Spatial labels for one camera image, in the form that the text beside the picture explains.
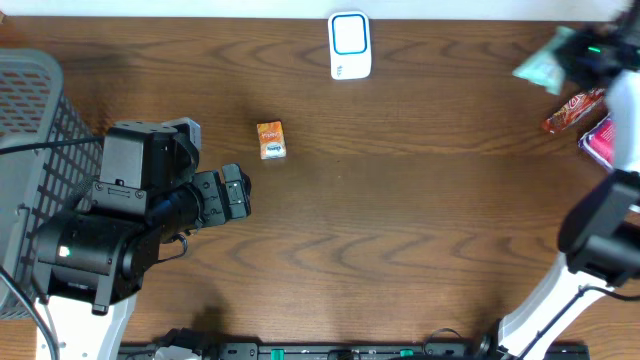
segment small orange packet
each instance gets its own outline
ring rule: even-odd
[[[258,124],[258,138],[260,139],[260,158],[262,160],[287,156],[287,147],[284,144],[284,133],[280,121]]]

